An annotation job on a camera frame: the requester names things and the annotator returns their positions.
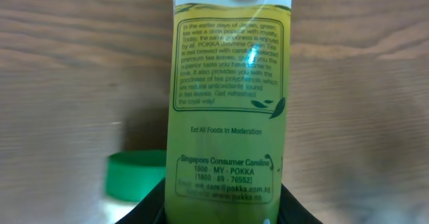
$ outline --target wooden surface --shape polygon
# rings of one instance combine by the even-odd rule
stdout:
[[[285,185],[325,223],[425,223],[429,0],[292,14]],[[2,223],[104,224],[105,156],[165,147],[171,41],[172,0],[0,0]]]

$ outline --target leaf design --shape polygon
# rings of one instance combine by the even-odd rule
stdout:
[[[259,101],[251,101],[251,103],[253,104],[253,106],[255,106],[257,108],[267,108],[267,106],[265,106],[264,104],[260,103]]]
[[[280,99],[279,103],[277,103],[277,106],[275,106],[273,115],[271,115],[270,119],[280,116],[283,113],[285,106],[286,106],[286,98],[284,97]]]

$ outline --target green bottle cap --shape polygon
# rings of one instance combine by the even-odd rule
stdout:
[[[120,152],[109,156],[105,191],[114,199],[139,203],[165,176],[165,150]]]

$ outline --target wooden table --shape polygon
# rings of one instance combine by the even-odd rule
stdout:
[[[429,0],[292,14],[285,185],[325,223],[423,223]],[[172,0],[0,0],[2,223],[103,223],[105,156],[165,147],[171,41]]]

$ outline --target bottle cap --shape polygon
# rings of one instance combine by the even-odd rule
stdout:
[[[106,194],[139,203],[166,176],[166,151],[120,152],[109,156]]]

